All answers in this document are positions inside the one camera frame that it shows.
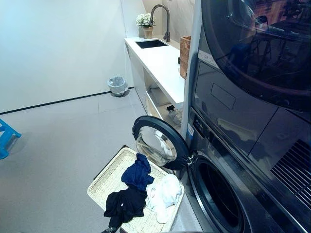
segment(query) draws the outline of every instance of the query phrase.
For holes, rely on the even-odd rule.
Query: white flowers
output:
[[[151,15],[150,13],[138,15],[136,18],[136,25],[138,25],[138,26],[149,26],[150,15]]]

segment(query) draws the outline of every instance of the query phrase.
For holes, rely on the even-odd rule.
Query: wicker basket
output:
[[[103,209],[106,210],[106,200],[110,193],[127,189],[125,183],[121,181],[124,171],[136,160],[136,152],[130,148],[121,149],[109,164],[100,172],[93,183],[88,187],[87,194]],[[154,182],[159,183],[167,173],[157,165],[149,161],[151,167],[150,175],[154,177]],[[121,229],[127,233],[159,233],[169,232],[173,225],[175,216],[185,193],[182,184],[182,195],[175,206],[171,219],[165,224],[156,221],[156,213],[144,208],[144,217],[135,217],[130,222],[123,223]]]
[[[186,79],[191,36],[180,38],[180,76]]]

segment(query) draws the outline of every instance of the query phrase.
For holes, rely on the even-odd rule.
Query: glass door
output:
[[[158,166],[181,170],[187,165],[189,149],[183,137],[168,123],[141,116],[133,125],[137,150]]]
[[[211,54],[239,88],[266,102],[310,111],[309,0],[203,0]]]

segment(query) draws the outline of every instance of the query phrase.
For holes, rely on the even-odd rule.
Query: white cabinet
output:
[[[182,109],[185,80],[179,75],[179,50],[168,45],[142,49],[136,42],[141,38],[126,38],[134,87],[146,113],[158,117],[177,131],[180,123],[173,121],[167,107]]]

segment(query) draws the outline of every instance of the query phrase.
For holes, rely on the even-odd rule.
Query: blue plastic stool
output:
[[[9,152],[5,150],[5,145],[11,139],[11,137],[15,134],[16,137],[21,137],[21,134],[17,131],[13,130],[8,124],[6,124],[3,120],[0,119],[0,132],[4,131],[4,133],[0,136],[0,159],[4,159],[9,155]]]

